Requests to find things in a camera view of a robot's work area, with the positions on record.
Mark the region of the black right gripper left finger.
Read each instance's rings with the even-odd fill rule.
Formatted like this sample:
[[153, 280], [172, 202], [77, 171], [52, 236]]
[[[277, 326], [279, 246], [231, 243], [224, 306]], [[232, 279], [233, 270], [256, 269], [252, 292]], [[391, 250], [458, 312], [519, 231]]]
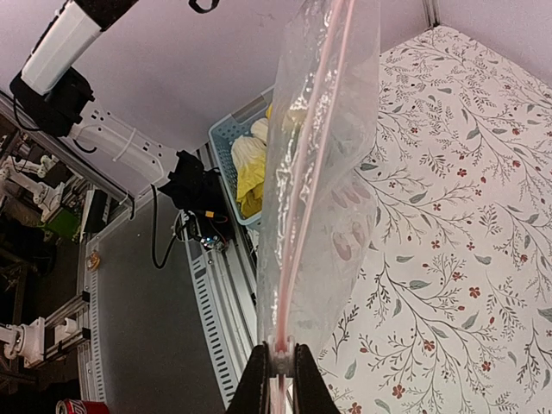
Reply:
[[267, 414], [270, 412], [270, 360], [268, 345], [256, 345], [249, 356], [226, 414]]

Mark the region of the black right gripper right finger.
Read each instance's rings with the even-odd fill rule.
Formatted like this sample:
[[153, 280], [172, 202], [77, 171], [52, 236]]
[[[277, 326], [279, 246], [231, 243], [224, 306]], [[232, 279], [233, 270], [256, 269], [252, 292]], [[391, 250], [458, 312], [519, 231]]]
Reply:
[[298, 344], [293, 360], [293, 412], [339, 414], [315, 359], [306, 344]]

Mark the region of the clear pink zip top bag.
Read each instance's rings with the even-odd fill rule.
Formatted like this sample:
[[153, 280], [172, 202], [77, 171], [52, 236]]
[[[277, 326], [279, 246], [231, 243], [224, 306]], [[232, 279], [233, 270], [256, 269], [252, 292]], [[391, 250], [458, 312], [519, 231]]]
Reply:
[[299, 347], [329, 340], [367, 253], [376, 207], [354, 170], [376, 136], [379, 58], [377, 1], [307, 1], [285, 29], [257, 264], [271, 413], [286, 412]]

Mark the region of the light blue plastic basket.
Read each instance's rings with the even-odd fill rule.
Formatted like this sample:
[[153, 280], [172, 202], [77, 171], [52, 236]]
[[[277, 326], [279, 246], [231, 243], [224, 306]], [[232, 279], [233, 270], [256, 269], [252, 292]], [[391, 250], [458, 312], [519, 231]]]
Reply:
[[251, 217], [245, 217], [241, 213], [241, 206], [236, 201], [238, 177], [231, 156], [231, 148], [237, 138], [250, 132], [254, 122], [266, 116], [266, 111], [272, 101], [273, 87], [270, 86], [253, 101], [221, 118], [210, 127], [208, 132], [210, 145], [222, 175], [224, 188], [229, 197], [235, 220], [241, 226], [249, 229], [258, 229], [261, 213], [258, 212]]

